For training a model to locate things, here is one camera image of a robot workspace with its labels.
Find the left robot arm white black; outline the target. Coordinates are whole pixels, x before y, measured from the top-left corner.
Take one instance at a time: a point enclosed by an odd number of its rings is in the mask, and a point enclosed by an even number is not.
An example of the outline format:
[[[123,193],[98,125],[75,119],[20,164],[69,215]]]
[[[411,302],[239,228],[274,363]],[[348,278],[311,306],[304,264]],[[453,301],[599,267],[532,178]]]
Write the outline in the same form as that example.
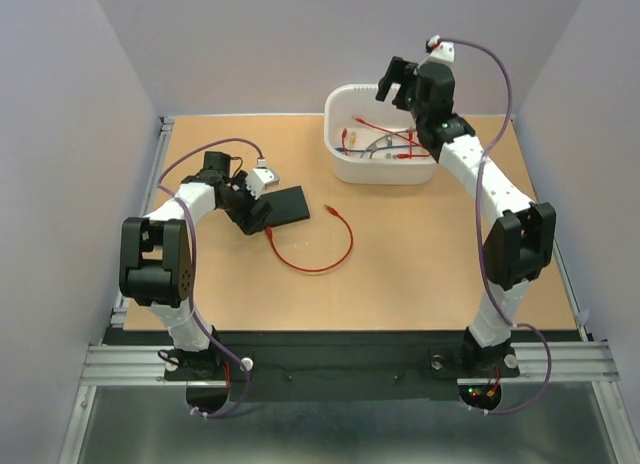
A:
[[[195,225],[221,210],[245,235],[260,232],[273,210],[264,194],[279,176],[260,158],[250,171],[231,173],[232,157],[207,151],[202,169],[185,177],[158,209],[126,219],[121,228],[119,288],[163,323],[174,348],[189,353],[199,377],[215,376],[223,355],[213,346],[215,329],[193,302],[197,252]]]

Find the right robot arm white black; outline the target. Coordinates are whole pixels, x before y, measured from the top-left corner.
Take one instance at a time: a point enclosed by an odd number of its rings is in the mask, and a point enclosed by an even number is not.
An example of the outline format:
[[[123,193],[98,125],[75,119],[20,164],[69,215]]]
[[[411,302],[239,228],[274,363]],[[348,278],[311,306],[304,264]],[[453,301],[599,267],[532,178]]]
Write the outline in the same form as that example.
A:
[[[482,374],[507,354],[514,319],[531,283],[550,264],[556,211],[520,191],[489,158],[473,127],[453,110],[455,79],[443,62],[391,59],[376,98],[411,114],[419,144],[464,186],[475,203],[484,294],[466,329],[460,362]]]

